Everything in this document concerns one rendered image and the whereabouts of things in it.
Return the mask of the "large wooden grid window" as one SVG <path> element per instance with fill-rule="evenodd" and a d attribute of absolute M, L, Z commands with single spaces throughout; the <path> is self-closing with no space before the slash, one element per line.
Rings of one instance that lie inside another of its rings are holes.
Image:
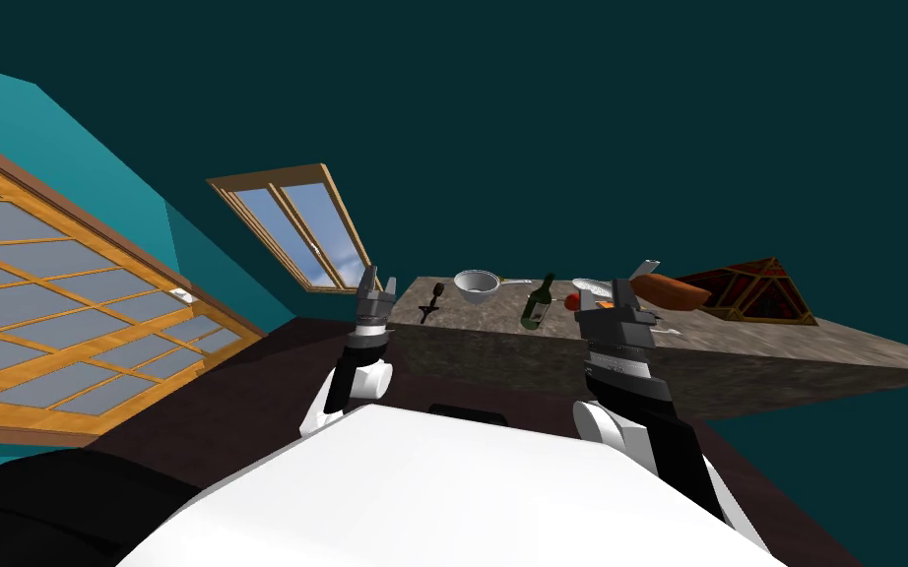
<path fill-rule="evenodd" d="M 87 445 L 261 336 L 0 154 L 0 444 Z"/>

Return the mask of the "small wooden two-pane window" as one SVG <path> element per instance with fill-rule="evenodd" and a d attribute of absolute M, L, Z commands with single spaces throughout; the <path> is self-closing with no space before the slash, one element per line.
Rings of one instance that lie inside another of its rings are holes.
<path fill-rule="evenodd" d="M 370 260 L 326 164 L 208 178 L 207 184 L 305 291 L 357 291 Z"/>

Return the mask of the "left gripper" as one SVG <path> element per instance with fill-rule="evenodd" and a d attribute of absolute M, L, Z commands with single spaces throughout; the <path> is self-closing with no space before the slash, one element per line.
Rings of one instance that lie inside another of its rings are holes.
<path fill-rule="evenodd" d="M 384 333 L 395 305 L 397 279 L 390 277 L 383 291 L 377 290 L 377 268 L 367 266 L 357 287 L 356 333 Z"/>

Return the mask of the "brown bread loaf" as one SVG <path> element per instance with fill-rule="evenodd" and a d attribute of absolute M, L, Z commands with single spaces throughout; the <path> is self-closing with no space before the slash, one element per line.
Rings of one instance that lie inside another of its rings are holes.
<path fill-rule="evenodd" d="M 694 311 L 704 306 L 711 292 L 660 274 L 644 274 L 630 281 L 635 295 L 673 311 Z"/>

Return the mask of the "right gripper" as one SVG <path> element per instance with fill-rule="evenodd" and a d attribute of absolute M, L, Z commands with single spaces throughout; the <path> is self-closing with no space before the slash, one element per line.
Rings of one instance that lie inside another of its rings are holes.
<path fill-rule="evenodd" d="M 624 350 L 644 353 L 656 348 L 651 329 L 657 316 L 635 306 L 635 293 L 629 279 L 612 280 L 614 308 L 578 310 L 575 320 L 587 349 L 597 354 L 621 355 Z"/>

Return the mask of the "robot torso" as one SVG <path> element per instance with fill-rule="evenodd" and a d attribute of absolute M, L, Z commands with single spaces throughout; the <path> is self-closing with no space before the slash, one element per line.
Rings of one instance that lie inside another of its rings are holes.
<path fill-rule="evenodd" d="M 193 499 L 118 567 L 784 567 L 605 444 L 369 405 Z"/>

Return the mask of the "green wine bottle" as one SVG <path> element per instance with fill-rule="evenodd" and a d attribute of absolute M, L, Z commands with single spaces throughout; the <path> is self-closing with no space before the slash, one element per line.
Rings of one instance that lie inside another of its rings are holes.
<path fill-rule="evenodd" d="M 530 293 L 520 319 L 524 329 L 537 330 L 543 322 L 552 303 L 551 285 L 554 278 L 553 273 L 548 273 L 543 283 Z"/>

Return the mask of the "dark wine glass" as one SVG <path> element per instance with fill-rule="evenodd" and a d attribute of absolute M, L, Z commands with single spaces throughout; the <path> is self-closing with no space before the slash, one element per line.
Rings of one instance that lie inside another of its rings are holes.
<path fill-rule="evenodd" d="M 424 324 L 430 314 L 439 310 L 437 301 L 438 301 L 439 297 L 443 294 L 444 289 L 445 289 L 444 283 L 436 283 L 432 287 L 431 298 L 430 298 L 429 302 L 425 303 L 424 305 L 419 306 L 419 310 L 422 314 L 421 318 L 420 318 L 420 324 Z"/>

